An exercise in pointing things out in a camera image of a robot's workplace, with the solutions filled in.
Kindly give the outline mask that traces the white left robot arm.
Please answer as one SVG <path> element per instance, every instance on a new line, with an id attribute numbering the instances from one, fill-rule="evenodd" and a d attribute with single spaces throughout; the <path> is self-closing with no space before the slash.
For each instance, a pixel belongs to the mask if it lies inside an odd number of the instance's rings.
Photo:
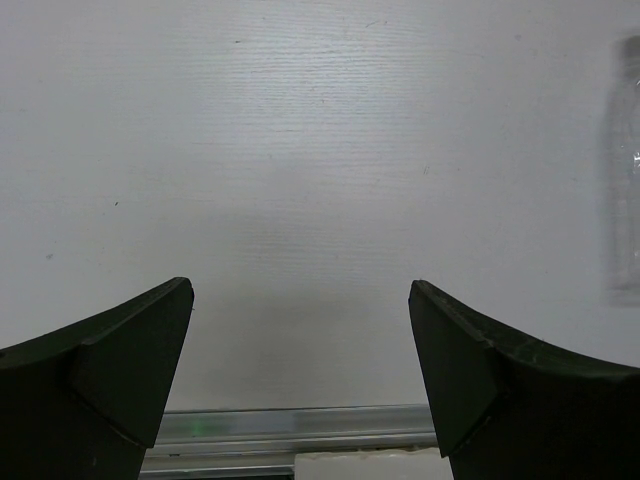
<path id="1" fill-rule="evenodd" d="M 165 406 L 194 291 L 176 277 L 1 352 L 5 479 L 635 479 L 639 371 L 413 282 L 424 406 Z"/>

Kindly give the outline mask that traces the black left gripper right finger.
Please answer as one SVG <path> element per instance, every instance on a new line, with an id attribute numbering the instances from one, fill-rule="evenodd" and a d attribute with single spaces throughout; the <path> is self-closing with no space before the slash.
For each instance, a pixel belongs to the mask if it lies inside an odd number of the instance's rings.
<path id="1" fill-rule="evenodd" d="M 639 371 L 546 343 L 416 280 L 413 337 L 457 479 L 635 479 Z"/>

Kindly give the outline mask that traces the clear unlabelled plastic bottle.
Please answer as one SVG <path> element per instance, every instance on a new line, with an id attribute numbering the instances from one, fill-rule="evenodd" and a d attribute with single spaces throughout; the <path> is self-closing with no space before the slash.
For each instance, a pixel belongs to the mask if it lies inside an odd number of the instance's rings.
<path id="1" fill-rule="evenodd" d="M 639 33 L 615 45 L 602 158 L 606 166 L 609 288 L 618 302 L 639 300 Z"/>

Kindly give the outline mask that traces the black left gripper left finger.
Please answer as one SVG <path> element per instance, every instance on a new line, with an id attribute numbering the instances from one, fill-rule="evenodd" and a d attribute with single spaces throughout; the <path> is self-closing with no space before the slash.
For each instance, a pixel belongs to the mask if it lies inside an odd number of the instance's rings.
<path id="1" fill-rule="evenodd" d="M 155 445 L 194 303 L 176 277 L 1 351 L 4 479 L 136 479 Z"/>

